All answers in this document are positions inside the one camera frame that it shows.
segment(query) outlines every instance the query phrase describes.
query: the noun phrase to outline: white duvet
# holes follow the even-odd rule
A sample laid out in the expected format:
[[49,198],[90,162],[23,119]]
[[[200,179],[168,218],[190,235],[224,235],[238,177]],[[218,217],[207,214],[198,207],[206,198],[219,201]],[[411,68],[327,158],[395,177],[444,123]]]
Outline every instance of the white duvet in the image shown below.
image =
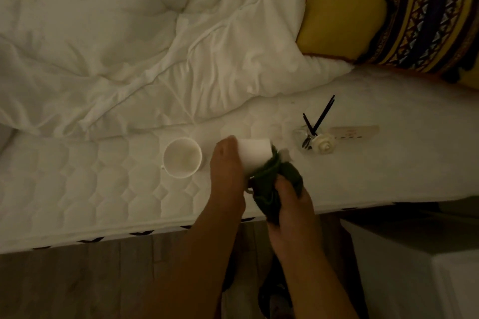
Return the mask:
[[301,55],[305,0],[0,0],[0,123],[97,139],[350,71]]

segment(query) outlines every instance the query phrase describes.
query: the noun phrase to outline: green towel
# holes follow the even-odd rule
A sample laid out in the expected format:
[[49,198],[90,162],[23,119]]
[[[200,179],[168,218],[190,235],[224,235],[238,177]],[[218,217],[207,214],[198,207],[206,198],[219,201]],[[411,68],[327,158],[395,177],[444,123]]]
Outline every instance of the green towel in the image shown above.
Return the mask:
[[281,174],[291,182],[298,196],[303,191],[303,177],[289,162],[281,162],[281,157],[272,147],[272,158],[265,165],[255,171],[249,179],[249,186],[253,189],[253,198],[268,222],[279,225],[279,210],[281,201],[278,191],[274,188],[276,176]]

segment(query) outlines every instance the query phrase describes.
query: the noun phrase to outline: quilted mattress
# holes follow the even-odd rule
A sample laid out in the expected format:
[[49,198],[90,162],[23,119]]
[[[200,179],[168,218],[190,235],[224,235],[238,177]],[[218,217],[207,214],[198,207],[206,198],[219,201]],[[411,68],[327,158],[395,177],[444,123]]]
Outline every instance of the quilted mattress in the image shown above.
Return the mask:
[[[304,155],[292,131],[302,113],[323,123],[379,125],[369,141]],[[462,198],[479,193],[479,98],[469,90],[376,70],[353,71],[317,89],[258,97],[222,117],[97,142],[18,133],[0,156],[0,252],[191,224],[205,206],[209,168],[169,177],[162,152],[190,136],[209,160],[234,134],[288,148],[317,212]],[[246,196],[244,218],[262,217]]]

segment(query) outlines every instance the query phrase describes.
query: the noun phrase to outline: label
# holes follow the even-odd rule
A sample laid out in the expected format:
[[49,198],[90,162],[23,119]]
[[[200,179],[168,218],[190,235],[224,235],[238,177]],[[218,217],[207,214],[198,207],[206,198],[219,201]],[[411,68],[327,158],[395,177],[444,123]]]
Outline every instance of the label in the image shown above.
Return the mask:
[[329,129],[337,140],[365,140],[379,134],[379,125],[372,126],[343,126]]

